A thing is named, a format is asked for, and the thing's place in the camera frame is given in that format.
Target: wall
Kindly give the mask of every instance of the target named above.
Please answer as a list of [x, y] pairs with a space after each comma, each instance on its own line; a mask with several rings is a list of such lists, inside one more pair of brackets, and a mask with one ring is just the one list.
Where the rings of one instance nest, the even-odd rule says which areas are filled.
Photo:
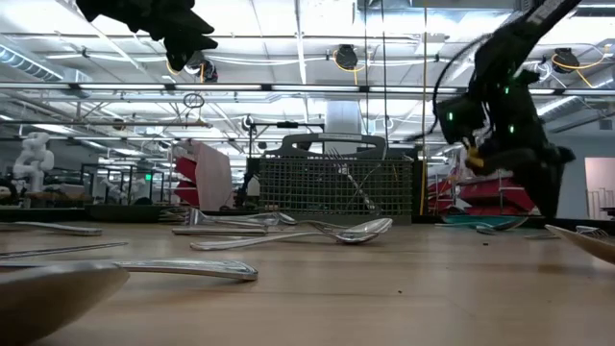
[[[82, 163], [98, 162], [98, 155], [89, 148], [68, 145], [65, 140], [51, 140], [47, 145], [55, 156], [55, 167], [80, 170]], [[6, 173], [7, 167], [14, 164], [21, 153], [21, 142], [0, 142], [0, 173]]]
[[556, 145], [572, 149], [577, 156], [575, 161], [566, 165], [564, 171], [557, 217], [589, 218], [585, 158], [615, 158], [615, 138], [553, 135], [550, 140]]

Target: table surface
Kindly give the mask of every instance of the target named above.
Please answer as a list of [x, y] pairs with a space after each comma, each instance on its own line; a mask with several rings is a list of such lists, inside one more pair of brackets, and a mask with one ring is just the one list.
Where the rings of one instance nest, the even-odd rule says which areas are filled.
[[195, 252], [162, 225], [101, 237], [0, 235], [0, 251], [129, 241], [25, 260], [242, 260], [257, 282], [134, 273], [108, 301], [36, 346], [612, 345], [615, 267], [564, 240], [414, 225], [372, 243], [329, 239]]

